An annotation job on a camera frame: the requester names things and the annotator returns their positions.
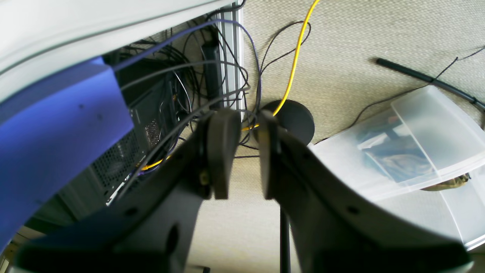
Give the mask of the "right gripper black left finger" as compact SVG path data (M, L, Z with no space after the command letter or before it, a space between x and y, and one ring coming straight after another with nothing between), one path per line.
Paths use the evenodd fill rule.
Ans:
M183 273L204 200L228 198L241 135L232 109L210 114L135 190L80 222L26 243L17 273Z

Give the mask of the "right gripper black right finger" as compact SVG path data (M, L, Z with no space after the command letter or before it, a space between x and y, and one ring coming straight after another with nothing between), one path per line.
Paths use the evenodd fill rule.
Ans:
M263 195L289 219L303 273L466 273L473 259L461 243L369 202L337 178L310 149L258 116Z

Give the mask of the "blue robot base cover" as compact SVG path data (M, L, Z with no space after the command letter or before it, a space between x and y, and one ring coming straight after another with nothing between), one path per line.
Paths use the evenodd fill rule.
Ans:
M63 186L133 128L102 57L40 80L1 103L1 249Z

